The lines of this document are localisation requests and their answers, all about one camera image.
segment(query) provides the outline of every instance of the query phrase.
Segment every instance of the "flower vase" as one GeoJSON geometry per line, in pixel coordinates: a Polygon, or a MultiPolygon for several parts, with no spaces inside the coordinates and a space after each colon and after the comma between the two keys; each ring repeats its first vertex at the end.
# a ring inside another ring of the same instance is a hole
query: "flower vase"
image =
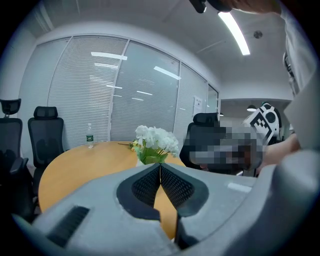
{"type": "Polygon", "coordinates": [[[143,162],[140,161],[140,159],[138,158],[138,160],[136,161],[136,167],[138,166],[144,166],[145,164],[143,162]]]}

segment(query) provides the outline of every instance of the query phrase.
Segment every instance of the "wooden tabletop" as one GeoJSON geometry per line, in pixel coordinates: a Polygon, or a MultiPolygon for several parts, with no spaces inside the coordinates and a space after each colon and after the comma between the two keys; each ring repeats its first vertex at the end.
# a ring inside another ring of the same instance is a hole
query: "wooden tabletop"
{"type": "MultiPolygon", "coordinates": [[[[64,152],[45,169],[38,191],[42,212],[69,195],[86,182],[133,168],[137,156],[123,141],[95,143],[93,148],[86,145],[64,152]]],[[[184,166],[179,158],[168,155],[166,163],[184,166]]],[[[161,226],[170,239],[176,234],[177,211],[160,186],[154,208],[160,212],[161,226]]]]}

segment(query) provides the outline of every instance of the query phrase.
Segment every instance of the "chair headrest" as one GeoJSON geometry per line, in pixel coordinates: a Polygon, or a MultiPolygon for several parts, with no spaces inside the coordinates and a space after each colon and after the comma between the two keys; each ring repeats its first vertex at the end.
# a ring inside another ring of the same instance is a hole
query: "chair headrest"
{"type": "Polygon", "coordinates": [[[197,125],[219,127],[218,113],[198,113],[193,117],[193,122],[197,125]]]}
{"type": "Polygon", "coordinates": [[[35,119],[55,119],[58,117],[58,111],[55,106],[37,106],[33,116],[35,119]]]}
{"type": "Polygon", "coordinates": [[[0,99],[1,105],[2,105],[2,112],[5,115],[13,115],[17,113],[20,109],[21,105],[21,99],[13,99],[13,100],[5,100],[0,99]]]}

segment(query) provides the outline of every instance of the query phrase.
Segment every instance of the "water bottle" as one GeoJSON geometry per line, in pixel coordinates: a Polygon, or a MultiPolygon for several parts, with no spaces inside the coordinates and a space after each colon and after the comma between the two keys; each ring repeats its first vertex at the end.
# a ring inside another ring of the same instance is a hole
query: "water bottle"
{"type": "Polygon", "coordinates": [[[89,149],[94,147],[94,134],[91,128],[91,123],[88,123],[88,129],[86,130],[86,144],[89,149]]]}

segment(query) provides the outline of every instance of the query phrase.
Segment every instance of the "ceiling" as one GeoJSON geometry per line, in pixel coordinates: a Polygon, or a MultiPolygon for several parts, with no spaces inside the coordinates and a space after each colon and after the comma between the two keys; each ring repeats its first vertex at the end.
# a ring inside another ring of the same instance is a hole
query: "ceiling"
{"type": "Polygon", "coordinates": [[[25,25],[39,38],[61,25],[83,20],[117,19],[158,30],[197,55],[215,73],[221,73],[230,63],[244,60],[263,61],[264,57],[279,57],[285,50],[283,20],[274,14],[255,15],[233,10],[247,41],[251,55],[241,51],[217,11],[207,3],[207,11],[199,14],[188,0],[44,0],[26,19],[25,25]],[[168,29],[160,30],[147,17],[168,29]],[[254,32],[263,33],[261,39],[254,32]]]}
{"type": "Polygon", "coordinates": [[[232,100],[222,100],[220,112],[223,113],[225,117],[228,118],[243,118],[245,119],[250,115],[247,111],[249,105],[254,105],[259,108],[262,102],[269,102],[273,107],[279,110],[282,119],[286,119],[283,114],[285,108],[289,105],[288,100],[268,100],[268,99],[232,99],[232,100]]]}

